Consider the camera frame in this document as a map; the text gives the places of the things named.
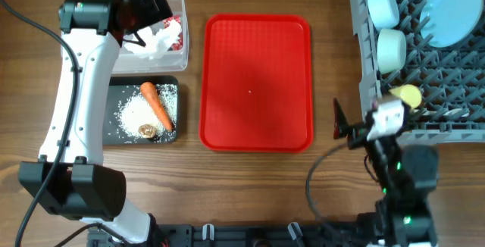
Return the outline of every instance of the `red tray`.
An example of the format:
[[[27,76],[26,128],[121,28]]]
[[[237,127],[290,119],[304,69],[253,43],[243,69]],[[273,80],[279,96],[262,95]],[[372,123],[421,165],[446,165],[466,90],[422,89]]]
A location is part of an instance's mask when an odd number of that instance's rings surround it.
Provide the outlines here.
[[[216,151],[301,152],[311,145],[304,19],[219,14],[207,22],[199,136]]]

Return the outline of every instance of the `gray dish rack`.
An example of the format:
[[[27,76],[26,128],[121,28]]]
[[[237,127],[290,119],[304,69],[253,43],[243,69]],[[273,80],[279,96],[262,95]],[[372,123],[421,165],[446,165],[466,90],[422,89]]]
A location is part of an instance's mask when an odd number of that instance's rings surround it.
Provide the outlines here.
[[[423,95],[408,131],[398,139],[402,145],[433,145],[441,142],[485,142],[485,19],[461,42],[447,48],[427,43],[419,23],[426,0],[396,0],[401,15],[394,29],[406,37],[405,66],[381,76],[377,69],[377,37],[369,17],[367,0],[350,0],[354,35],[361,49],[362,80],[359,83],[362,117],[391,86],[413,84]]]

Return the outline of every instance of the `light blue plate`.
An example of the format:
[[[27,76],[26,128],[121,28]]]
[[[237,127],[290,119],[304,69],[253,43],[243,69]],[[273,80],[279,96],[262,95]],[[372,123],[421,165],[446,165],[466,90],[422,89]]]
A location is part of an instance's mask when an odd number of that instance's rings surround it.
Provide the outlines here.
[[[426,16],[430,21],[421,30],[429,44],[441,48],[464,39],[477,25],[483,10],[483,0],[427,0],[420,21]]]

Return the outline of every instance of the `white cup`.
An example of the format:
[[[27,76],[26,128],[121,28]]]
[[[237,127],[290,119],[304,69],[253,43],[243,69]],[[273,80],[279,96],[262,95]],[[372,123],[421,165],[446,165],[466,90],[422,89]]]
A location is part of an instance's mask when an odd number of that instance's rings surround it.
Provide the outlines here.
[[[399,23],[399,9],[396,0],[367,0],[369,14],[377,31],[392,29]]]
[[[381,74],[401,70],[406,61],[406,38],[399,30],[383,29],[377,39],[377,66]]]

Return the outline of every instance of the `orange carrot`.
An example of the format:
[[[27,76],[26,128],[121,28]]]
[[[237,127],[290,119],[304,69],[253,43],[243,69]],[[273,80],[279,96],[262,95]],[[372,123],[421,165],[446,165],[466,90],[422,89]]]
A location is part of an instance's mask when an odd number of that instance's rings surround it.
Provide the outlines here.
[[[161,105],[160,99],[158,98],[155,85],[150,82],[146,82],[141,85],[140,89],[143,97],[145,97],[146,101],[150,104],[150,107],[152,107],[152,110],[155,112],[160,122],[164,125],[165,129],[167,129],[169,132],[174,130],[172,122],[165,112],[164,107]]]

